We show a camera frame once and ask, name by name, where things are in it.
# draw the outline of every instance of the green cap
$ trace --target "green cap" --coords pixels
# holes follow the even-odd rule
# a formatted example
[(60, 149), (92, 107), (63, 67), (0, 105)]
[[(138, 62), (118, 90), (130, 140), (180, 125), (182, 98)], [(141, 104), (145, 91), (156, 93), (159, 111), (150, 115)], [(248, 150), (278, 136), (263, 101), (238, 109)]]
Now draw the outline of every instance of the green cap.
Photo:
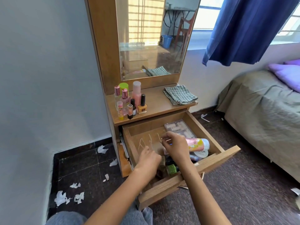
[(168, 172), (168, 175), (177, 173), (176, 166), (174, 164), (167, 166), (167, 172)]
[(119, 86), (120, 86), (121, 94), (122, 94), (122, 90), (125, 89), (125, 88), (129, 91), (128, 83), (120, 83)]

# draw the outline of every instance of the chair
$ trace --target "chair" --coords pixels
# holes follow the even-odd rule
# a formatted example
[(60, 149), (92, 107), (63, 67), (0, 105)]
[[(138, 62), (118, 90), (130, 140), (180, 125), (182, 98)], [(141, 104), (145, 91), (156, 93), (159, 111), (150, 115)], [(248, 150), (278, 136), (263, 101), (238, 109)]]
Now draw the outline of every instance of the chair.
[[(180, 36), (180, 33), (182, 32), (182, 35), (183, 35), (183, 41), (182, 41), (182, 50), (181, 50), (181, 54), (183, 52), (183, 48), (185, 47), (185, 42), (186, 40), (190, 37), (190, 33), (192, 31), (192, 26), (193, 26), (193, 22), (194, 22), (194, 19), (195, 19), (195, 15), (196, 15), (196, 12), (194, 13), (193, 17), (190, 19), (190, 20), (187, 20), (186, 18), (182, 17), (180, 19), (180, 23), (179, 23), (179, 27), (178, 27), (178, 31), (177, 31), (177, 35), (176, 35), (176, 38), (175, 38), (175, 48), (177, 47), (177, 42), (178, 42), (178, 38)], [(187, 22), (189, 24), (189, 27), (188, 29), (185, 29), (183, 28), (183, 23), (184, 22)]]

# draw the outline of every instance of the checkered towel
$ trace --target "checkered towel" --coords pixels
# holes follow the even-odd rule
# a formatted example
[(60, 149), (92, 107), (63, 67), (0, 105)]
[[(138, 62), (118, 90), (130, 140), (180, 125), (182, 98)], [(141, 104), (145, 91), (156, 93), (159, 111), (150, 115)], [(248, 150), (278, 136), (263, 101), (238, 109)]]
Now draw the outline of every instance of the checkered towel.
[(158, 67), (156, 69), (147, 69), (151, 76), (163, 76), (163, 75), (170, 75), (167, 70), (163, 66)]
[(190, 104), (198, 99), (194, 96), (184, 85), (177, 85), (174, 87), (165, 87), (164, 94), (170, 99), (173, 105), (177, 104)]

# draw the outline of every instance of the gray bedsheet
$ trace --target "gray bedsheet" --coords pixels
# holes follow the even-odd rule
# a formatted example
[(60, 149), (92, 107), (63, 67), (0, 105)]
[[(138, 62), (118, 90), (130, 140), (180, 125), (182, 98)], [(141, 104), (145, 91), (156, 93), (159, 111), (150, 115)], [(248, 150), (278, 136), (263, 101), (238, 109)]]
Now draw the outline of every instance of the gray bedsheet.
[(250, 144), (300, 182), (300, 93), (267, 70), (249, 72), (219, 94), (217, 110)]

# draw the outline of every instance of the wooden drawer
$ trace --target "wooden drawer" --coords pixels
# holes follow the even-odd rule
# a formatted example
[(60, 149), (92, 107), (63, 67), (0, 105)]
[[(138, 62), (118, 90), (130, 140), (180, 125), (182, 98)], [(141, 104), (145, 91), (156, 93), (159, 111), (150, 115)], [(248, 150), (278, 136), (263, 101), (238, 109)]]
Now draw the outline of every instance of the wooden drawer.
[[(159, 151), (162, 145), (159, 143), (158, 135), (162, 135), (167, 131), (164, 124), (180, 119), (184, 120), (198, 138), (208, 139), (210, 143), (209, 156), (195, 164), (199, 174), (215, 169), (240, 150), (238, 146), (234, 146), (226, 151), (223, 150), (190, 112), (181, 110), (122, 126), (125, 146), (133, 167), (137, 164), (143, 149), (142, 147), (139, 148), (140, 139), (143, 138), (147, 146), (152, 147), (155, 151)], [(139, 209), (142, 210), (153, 204), (178, 190), (177, 187), (182, 185), (185, 185), (185, 181), (180, 172), (161, 180), (154, 178), (138, 197)]]

